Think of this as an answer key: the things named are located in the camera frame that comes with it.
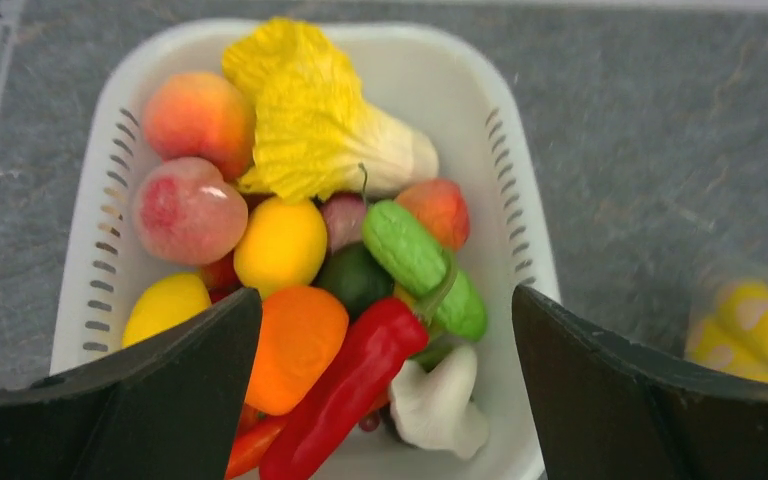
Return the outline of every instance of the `gray countertop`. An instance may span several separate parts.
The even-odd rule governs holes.
[[[147,36],[203,17],[410,20],[482,50],[519,102],[565,303],[683,343],[691,262],[768,261],[768,16],[548,7],[31,0],[0,114],[0,386],[45,375],[96,97]]]

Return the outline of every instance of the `cucumber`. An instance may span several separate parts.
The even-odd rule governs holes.
[[[430,293],[445,277],[443,246],[409,211],[392,200],[369,208],[363,243],[375,260],[415,298]],[[466,273],[458,269],[434,323],[451,334],[478,341],[487,332],[487,309]]]
[[[363,243],[355,242],[325,261],[313,286],[337,297],[353,323],[370,305],[393,294],[393,277],[378,265]]]

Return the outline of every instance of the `garlic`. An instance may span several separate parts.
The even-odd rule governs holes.
[[[490,425],[470,401],[478,357],[469,344],[456,347],[426,374],[408,360],[390,383],[390,414],[401,438],[424,450],[447,450],[468,460],[487,443]]]
[[[434,178],[439,158],[422,132],[369,104],[348,56],[317,27],[275,18],[228,47],[225,76],[254,99],[254,167],[243,193],[293,202],[341,190],[394,196]]]

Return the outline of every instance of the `plastic bag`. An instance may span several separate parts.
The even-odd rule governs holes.
[[[693,299],[684,358],[768,383],[768,266],[739,256],[706,262]]]

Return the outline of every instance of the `laundry basket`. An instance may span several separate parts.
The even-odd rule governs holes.
[[[93,118],[63,273],[51,373],[120,348],[131,308],[153,282],[180,267],[150,257],[136,238],[128,202],[160,163],[139,119],[170,75],[220,72],[222,51],[255,21],[183,24],[149,39],[113,72]],[[471,461],[398,445],[383,433],[353,432],[317,480],[533,480],[543,460],[511,326],[511,294],[525,282],[558,299],[552,251],[517,106],[498,71],[463,41],[407,24],[327,25],[352,59],[366,98],[426,132],[441,175],[458,182],[472,233],[458,254],[487,303],[478,343],[475,400],[491,438]],[[257,478],[250,473],[241,478]]]

